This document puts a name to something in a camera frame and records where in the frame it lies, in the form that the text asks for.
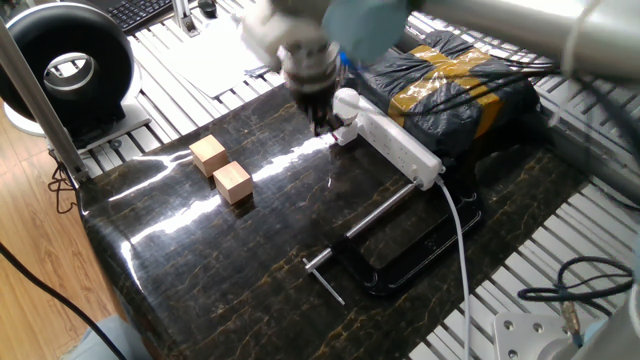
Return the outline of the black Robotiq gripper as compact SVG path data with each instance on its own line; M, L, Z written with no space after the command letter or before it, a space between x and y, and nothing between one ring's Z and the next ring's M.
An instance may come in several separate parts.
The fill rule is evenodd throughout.
M333 98L338 87L339 81L336 79L325 84L290 81L291 96L298 108L309 117L315 137L344 126L343 119L333 109Z

